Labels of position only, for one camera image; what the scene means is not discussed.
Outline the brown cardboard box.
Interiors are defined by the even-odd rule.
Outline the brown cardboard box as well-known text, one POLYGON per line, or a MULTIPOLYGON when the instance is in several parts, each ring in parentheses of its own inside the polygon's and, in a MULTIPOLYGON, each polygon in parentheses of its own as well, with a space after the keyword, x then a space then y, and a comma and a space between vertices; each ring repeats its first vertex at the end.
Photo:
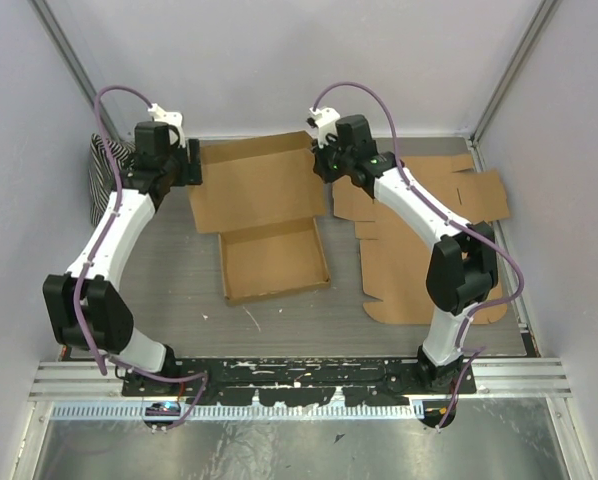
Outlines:
POLYGON ((227 304, 329 287, 311 144, 297 131, 201 148, 202 182, 188 198, 196 230, 218 237, 227 304))

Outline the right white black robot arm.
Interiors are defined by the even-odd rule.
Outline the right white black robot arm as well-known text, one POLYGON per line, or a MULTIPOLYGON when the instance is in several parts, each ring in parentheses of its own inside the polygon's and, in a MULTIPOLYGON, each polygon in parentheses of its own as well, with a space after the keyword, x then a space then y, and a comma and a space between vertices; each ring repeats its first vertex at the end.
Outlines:
POLYGON ((426 291, 434 310, 429 332, 417 352, 421 387, 441 394, 463 365, 463 344, 476 308, 498 284, 494 231, 470 223, 447 208, 411 174, 393 152, 380 152, 368 120, 312 107, 307 119, 314 172, 326 183, 348 177, 370 198, 392 210, 425 243, 430 260, 426 291))

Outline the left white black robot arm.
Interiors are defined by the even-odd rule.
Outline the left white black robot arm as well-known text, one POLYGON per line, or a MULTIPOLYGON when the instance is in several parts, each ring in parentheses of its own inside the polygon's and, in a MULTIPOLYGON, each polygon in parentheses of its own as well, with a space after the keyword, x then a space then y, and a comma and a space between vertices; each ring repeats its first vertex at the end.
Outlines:
POLYGON ((141 232, 174 187, 199 185, 200 147, 183 132, 178 112, 157 114, 134 131, 134 169, 118 173, 95 232, 62 275, 49 275, 42 287, 56 341, 92 353, 144 376, 160 397, 173 394, 180 373, 171 347, 150 339, 134 323, 118 291, 141 232))

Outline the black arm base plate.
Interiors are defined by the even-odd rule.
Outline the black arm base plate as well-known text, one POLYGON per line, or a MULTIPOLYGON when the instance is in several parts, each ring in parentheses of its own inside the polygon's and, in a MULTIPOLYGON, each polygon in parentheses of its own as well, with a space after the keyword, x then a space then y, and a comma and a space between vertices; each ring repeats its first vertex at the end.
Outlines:
POLYGON ((201 405, 306 407, 329 404, 337 393, 354 407, 406 405, 413 395, 449 395, 456 381, 425 385, 412 358, 188 358, 178 373, 203 372, 201 405))

